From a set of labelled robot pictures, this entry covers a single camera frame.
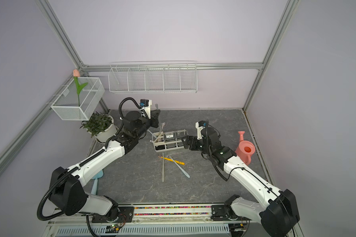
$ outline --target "green leaf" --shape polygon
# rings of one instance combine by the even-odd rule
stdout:
[[[83,88],[88,85],[88,82],[85,82],[77,87],[77,94],[79,96],[80,92],[83,90]]]

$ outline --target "gray marble surface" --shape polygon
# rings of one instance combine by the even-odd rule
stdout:
[[[118,111],[111,111],[111,115],[115,124],[120,125]],[[239,142],[238,131],[245,131],[244,139],[252,140],[241,110],[162,110],[160,114],[160,122],[166,123],[165,132],[186,129],[193,136],[196,135],[195,123],[207,119],[221,133],[222,144],[233,150]],[[157,132],[159,129],[151,128],[151,131]],[[98,180],[97,195],[106,195],[119,204],[224,202],[233,194],[256,201],[233,177],[225,182],[199,151],[166,151],[165,157],[171,155],[173,159],[185,162],[182,168],[190,178],[173,162],[165,160],[165,182],[162,182],[162,160],[158,158],[162,153],[155,152],[150,140],[151,134],[147,134],[132,151],[104,168],[104,176]],[[252,155],[249,167],[265,178],[256,153]],[[87,192],[91,191],[92,184],[91,180],[85,186]]]

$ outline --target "gray toothbrush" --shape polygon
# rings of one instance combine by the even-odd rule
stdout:
[[[162,158],[162,182],[165,182],[165,159]]]
[[[178,166],[178,168],[187,176],[187,178],[190,178],[190,175],[189,175],[182,167],[180,167],[179,164],[177,164],[177,163],[175,162],[175,160],[171,157],[171,155],[169,156],[169,158],[173,160],[173,162],[174,162],[174,163]]]

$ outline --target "ventilation grille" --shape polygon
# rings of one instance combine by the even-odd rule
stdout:
[[[92,226],[99,236],[114,235],[105,233],[106,225]],[[174,225],[125,225],[117,235],[186,235],[186,234],[228,234],[228,224],[174,224]],[[58,236],[91,236],[87,226],[60,226]]]
[[[111,68],[109,91],[113,93],[197,92],[197,67],[161,66]]]
[[[124,226],[119,235],[184,235],[229,233],[228,224],[133,225]]]
[[[106,226],[91,226],[91,229],[95,232],[95,234],[99,236],[105,235]],[[92,236],[88,231],[87,226],[60,226],[57,236]]]

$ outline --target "white wire basket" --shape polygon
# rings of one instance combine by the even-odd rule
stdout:
[[[197,92],[196,66],[153,66],[111,68],[109,91],[113,93]]]
[[[89,120],[104,94],[104,87],[98,77],[78,77],[78,82],[88,83],[80,92],[80,106],[73,79],[51,105],[62,120]]]

